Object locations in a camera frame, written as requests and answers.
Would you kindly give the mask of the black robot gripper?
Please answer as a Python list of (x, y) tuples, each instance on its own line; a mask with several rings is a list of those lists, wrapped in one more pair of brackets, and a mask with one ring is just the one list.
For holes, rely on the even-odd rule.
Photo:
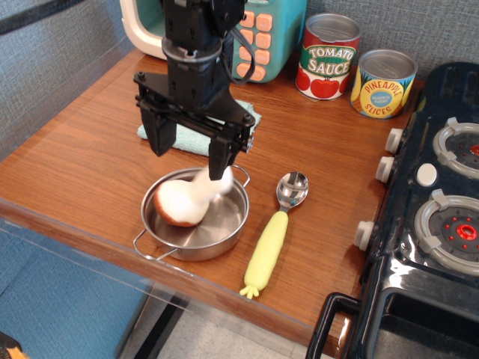
[(252, 147), (254, 118), (232, 97), (231, 61), (168, 60), (168, 72), (139, 71), (135, 97), (151, 150), (162, 156), (176, 141), (177, 124), (210, 137), (209, 176), (220, 180), (239, 152)]

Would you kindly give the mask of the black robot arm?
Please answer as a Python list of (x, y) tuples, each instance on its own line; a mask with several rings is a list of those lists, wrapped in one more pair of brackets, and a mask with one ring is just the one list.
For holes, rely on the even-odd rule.
[(177, 126), (210, 138), (209, 175), (222, 178), (238, 152), (251, 146), (255, 119), (231, 95), (234, 42), (244, 1), (164, 1), (162, 50), (168, 72), (138, 72), (137, 105), (151, 150), (165, 154)]

